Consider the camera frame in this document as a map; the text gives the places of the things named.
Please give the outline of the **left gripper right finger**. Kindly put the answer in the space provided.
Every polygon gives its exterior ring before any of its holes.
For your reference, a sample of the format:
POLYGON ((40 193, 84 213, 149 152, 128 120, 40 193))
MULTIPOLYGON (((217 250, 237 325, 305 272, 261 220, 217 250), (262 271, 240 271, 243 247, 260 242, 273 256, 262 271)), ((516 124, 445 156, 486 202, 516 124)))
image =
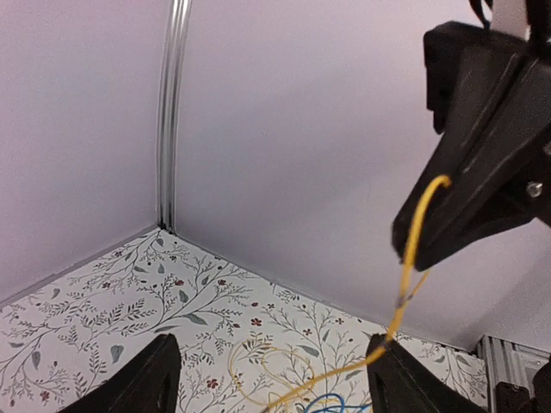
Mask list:
POLYGON ((484 409, 442 383, 396 341, 367 366, 374 413, 474 413, 484 409))

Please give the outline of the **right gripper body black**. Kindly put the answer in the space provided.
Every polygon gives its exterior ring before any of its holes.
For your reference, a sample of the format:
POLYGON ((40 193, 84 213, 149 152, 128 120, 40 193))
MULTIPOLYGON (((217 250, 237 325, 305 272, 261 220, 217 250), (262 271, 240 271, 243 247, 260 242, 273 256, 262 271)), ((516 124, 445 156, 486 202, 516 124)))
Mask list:
POLYGON ((539 219, 550 225, 550 2, 496 1, 494 29, 527 42, 521 73, 510 89, 516 117, 506 127, 506 181, 498 191, 495 233, 539 219))

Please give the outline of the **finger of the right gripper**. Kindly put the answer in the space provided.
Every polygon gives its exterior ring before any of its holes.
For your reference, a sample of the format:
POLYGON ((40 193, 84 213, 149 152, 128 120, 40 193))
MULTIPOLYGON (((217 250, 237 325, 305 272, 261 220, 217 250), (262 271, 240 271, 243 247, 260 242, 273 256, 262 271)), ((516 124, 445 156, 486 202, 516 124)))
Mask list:
POLYGON ((427 107, 440 141, 392 229, 404 255, 412 215, 430 182, 450 178, 436 191, 424 218, 415 260, 426 270, 494 232, 498 191, 506 181, 506 127, 516 118, 508 96, 527 56, 527 42, 461 22, 445 22, 424 35, 427 107))

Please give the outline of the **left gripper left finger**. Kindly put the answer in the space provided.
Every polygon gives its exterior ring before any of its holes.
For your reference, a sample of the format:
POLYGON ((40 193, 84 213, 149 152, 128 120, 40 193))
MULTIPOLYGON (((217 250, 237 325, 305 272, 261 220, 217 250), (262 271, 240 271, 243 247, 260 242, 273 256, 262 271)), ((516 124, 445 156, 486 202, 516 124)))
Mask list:
POLYGON ((61 412, 174 412, 180 372, 176 337, 161 334, 112 378, 61 412))

